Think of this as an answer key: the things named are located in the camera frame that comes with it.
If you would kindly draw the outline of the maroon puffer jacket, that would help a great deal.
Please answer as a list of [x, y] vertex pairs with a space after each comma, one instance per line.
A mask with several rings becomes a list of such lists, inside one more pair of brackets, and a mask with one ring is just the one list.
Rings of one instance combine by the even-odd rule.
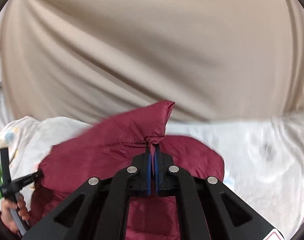
[[43, 178], [32, 197], [32, 228], [25, 239], [102, 239], [102, 210], [112, 179], [147, 145], [151, 195], [130, 199], [125, 239], [181, 239], [175, 197], [156, 193], [155, 146], [187, 170], [195, 184], [210, 176], [222, 179], [224, 161], [196, 139], [165, 134], [173, 106], [164, 101], [113, 116], [53, 146], [39, 165]]

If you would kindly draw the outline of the white floral blanket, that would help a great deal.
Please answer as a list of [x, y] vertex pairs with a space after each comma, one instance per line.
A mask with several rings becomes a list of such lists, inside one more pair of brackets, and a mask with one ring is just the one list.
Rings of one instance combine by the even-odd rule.
[[[0, 131], [13, 178], [35, 172], [53, 145], [76, 137], [89, 124], [66, 117], [29, 116]], [[169, 122], [167, 135], [195, 138], [225, 162], [224, 183], [291, 239], [304, 222], [304, 114], [257, 122]]]

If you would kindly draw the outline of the beige curtain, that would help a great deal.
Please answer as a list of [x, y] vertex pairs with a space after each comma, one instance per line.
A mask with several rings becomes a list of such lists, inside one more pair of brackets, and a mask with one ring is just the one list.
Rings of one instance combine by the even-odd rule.
[[1, 81], [16, 119], [95, 122], [175, 102], [174, 120], [304, 111], [298, 0], [9, 0]]

